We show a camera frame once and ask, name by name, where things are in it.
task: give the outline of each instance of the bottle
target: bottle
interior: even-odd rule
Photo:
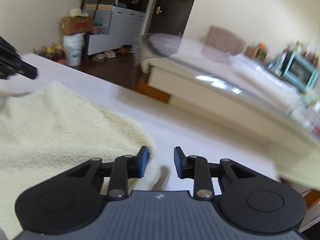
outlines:
[[[303,58],[307,58],[307,55],[308,55],[308,50],[304,49],[302,52],[301,52],[301,57]]]
[[[47,48],[47,52],[44,54],[44,57],[53,61],[55,61],[56,58],[52,48]]]
[[[313,60],[313,49],[312,49],[312,46],[309,46],[308,49],[305,50],[305,59],[307,61],[309,61],[311,64],[312,64],[312,60]]]
[[[301,41],[297,41],[294,48],[293,48],[293,52],[297,52],[298,54],[301,54],[303,50],[303,44]]]
[[[279,54],[277,60],[276,60],[276,65],[274,68],[274,73],[279,77],[282,74],[282,66],[283,66],[283,62],[285,57],[287,56],[287,52],[284,51],[281,54]]]
[[[56,45],[54,47],[54,52],[56,54],[56,61],[59,61],[60,59],[64,59],[65,52],[63,50],[63,46],[62,45]]]
[[[264,43],[260,42],[258,44],[258,50],[255,58],[257,60],[264,61],[266,56],[267,56],[267,46]]]
[[[47,48],[45,46],[42,46],[41,50],[38,52],[38,55],[41,57],[45,57],[46,53],[47,53]]]
[[[312,65],[315,68],[318,68],[318,63],[319,63],[319,54],[314,53],[314,57],[313,57],[313,60],[312,60]]]

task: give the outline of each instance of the white bedsheet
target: white bedsheet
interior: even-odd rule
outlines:
[[[256,71],[252,65],[259,65],[242,55],[230,58],[228,54],[199,41],[181,39],[174,35],[153,34],[149,39],[164,57],[155,57],[148,46],[142,43],[141,66],[144,73],[150,73],[154,66],[187,79],[194,78],[194,72],[214,75],[286,114],[302,104],[296,93],[286,91]]]
[[[175,146],[180,146],[187,156],[201,155],[209,162],[230,158],[272,179],[278,179],[273,161],[265,155],[265,147],[256,141],[192,113],[37,55],[25,54],[22,58],[38,68],[39,77],[30,80],[16,75],[9,81],[1,81],[0,86],[8,91],[26,93],[57,80],[99,105],[136,119],[152,136],[159,164],[170,171],[164,190],[193,190],[193,180],[181,180],[176,175],[173,162]],[[213,182],[215,193],[219,194],[217,180],[213,179]]]

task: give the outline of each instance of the white wall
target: white wall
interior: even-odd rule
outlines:
[[[20,53],[59,43],[60,21],[80,0],[0,0],[0,36]]]
[[[319,31],[318,39],[316,41],[315,51],[320,52],[320,31]]]
[[[201,40],[209,25],[234,32],[248,45],[264,42],[274,56],[291,40],[316,44],[320,0],[195,0],[184,37]]]

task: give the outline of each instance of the door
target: door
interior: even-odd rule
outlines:
[[[182,35],[195,0],[157,0],[149,33]]]

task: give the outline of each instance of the wooden floor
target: wooden floor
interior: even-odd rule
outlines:
[[[136,89],[138,79],[143,74],[131,54],[117,54],[116,58],[106,59],[103,63],[90,60],[75,69],[132,90]]]

